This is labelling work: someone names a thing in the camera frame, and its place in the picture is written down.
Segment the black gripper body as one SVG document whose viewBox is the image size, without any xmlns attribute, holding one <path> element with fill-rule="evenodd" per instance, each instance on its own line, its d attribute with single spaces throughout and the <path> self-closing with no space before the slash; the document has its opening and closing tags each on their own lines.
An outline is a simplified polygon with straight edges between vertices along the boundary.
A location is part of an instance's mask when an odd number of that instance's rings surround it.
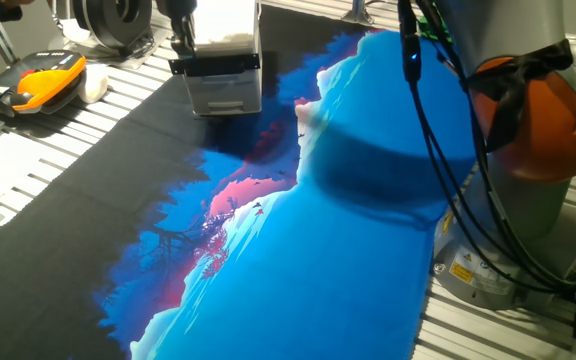
<svg viewBox="0 0 576 360">
<path fill-rule="evenodd" d="M 163 15 L 189 15 L 197 7 L 197 0 L 156 0 Z"/>
</svg>

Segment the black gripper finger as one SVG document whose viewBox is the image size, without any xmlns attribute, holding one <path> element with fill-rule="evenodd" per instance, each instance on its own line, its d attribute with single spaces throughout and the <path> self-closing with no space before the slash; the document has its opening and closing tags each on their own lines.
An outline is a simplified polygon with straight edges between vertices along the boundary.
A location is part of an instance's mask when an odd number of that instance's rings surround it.
<svg viewBox="0 0 576 360">
<path fill-rule="evenodd" d="M 185 31 L 184 43 L 190 55 L 195 54 L 195 26 L 192 14 L 186 15 L 183 19 L 183 29 Z"/>
<path fill-rule="evenodd" d="M 171 46 L 174 50 L 184 50 L 185 49 L 185 28 L 184 14 L 171 14 L 170 15 L 171 28 L 173 31 L 173 36 L 171 39 Z"/>
</svg>

